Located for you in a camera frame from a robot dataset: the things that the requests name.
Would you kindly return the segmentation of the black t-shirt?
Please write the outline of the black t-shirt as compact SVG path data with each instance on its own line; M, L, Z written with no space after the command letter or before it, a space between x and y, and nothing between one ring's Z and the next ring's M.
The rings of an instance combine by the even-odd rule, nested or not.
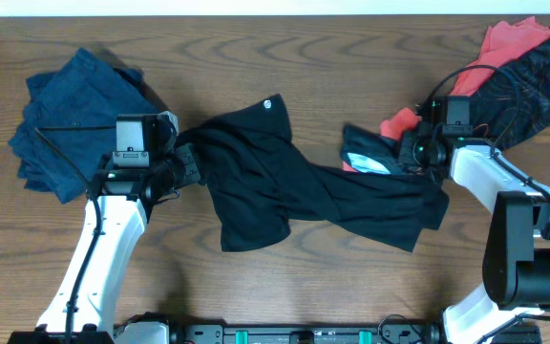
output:
M195 150L229 252L278 244L290 221L328 221L412 251L422 229L438 229L448 195L428 178L348 172L308 161L292 142L285 102L267 97L178 136Z

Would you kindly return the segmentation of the red t-shirt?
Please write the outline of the red t-shirt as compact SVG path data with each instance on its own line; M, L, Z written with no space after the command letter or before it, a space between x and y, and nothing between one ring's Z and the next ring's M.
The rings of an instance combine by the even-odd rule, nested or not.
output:
M502 67L512 62L539 44L550 39L550 29L536 22L534 16L516 24L505 21L489 27L485 33L478 58L470 66L489 65ZM452 96L471 96L493 74L493 72L462 72L451 91ZM393 117L381 122L380 137L397 143L405 130L414 129L420 121L411 108L399 110Z

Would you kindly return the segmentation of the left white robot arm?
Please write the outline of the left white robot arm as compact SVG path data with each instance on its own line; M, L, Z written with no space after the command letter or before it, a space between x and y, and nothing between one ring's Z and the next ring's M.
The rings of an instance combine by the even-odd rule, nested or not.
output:
M162 154L118 151L104 156L89 188L74 255L50 306L31 331L11 343L172 343L176 329L147 312L118 326L116 304L138 239L155 205L175 199L201 175L192 144Z

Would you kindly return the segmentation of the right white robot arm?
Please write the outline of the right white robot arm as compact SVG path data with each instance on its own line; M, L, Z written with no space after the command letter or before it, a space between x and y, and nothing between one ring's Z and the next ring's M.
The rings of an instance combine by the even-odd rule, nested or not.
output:
M446 308L428 343L538 343L527 320L550 322L550 187L508 162L464 125L420 124L402 136L398 159L440 172L491 213L482 282Z

